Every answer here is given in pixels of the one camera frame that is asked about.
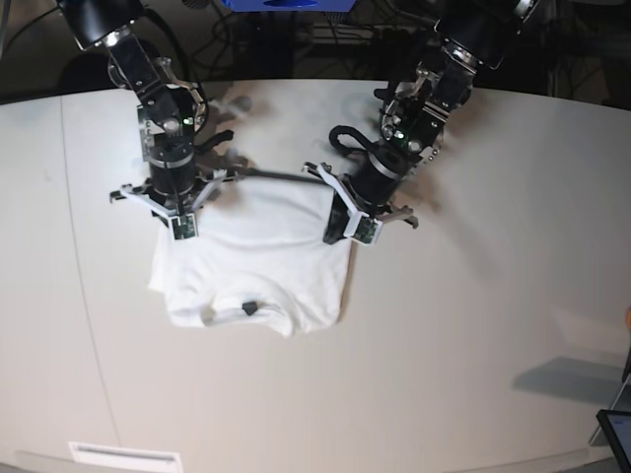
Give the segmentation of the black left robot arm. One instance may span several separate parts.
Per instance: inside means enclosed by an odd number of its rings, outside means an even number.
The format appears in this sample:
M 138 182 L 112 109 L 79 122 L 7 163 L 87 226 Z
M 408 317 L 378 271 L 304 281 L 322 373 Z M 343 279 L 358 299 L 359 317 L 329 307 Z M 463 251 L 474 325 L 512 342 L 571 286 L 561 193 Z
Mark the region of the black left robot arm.
M 445 125 L 468 101 L 479 68 L 501 65 L 536 6 L 534 1 L 447 2 L 435 25 L 438 50 L 419 58 L 415 81 L 391 80 L 374 91 L 382 103 L 378 139 L 346 125 L 330 130 L 330 145 L 342 157 L 357 155 L 360 161 L 340 174 L 327 164 L 308 167 L 334 191 L 324 243 L 352 239 L 371 246 L 387 223 L 418 226 L 412 208 L 394 205 L 395 192 L 440 153 Z

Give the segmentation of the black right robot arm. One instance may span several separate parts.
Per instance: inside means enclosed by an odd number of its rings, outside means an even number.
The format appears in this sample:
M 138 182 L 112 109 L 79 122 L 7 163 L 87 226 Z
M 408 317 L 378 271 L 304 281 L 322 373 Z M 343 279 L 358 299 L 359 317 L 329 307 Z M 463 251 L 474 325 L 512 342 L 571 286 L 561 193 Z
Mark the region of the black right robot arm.
M 139 110 L 157 133 L 149 138 L 150 178 L 136 188 L 171 215 L 189 212 L 198 172 L 194 137 L 206 104 L 198 88 L 181 81 L 164 57 L 152 57 L 132 29 L 145 14 L 139 1 L 59 1 L 57 6 L 83 50 L 103 46 L 114 74 L 134 92 Z

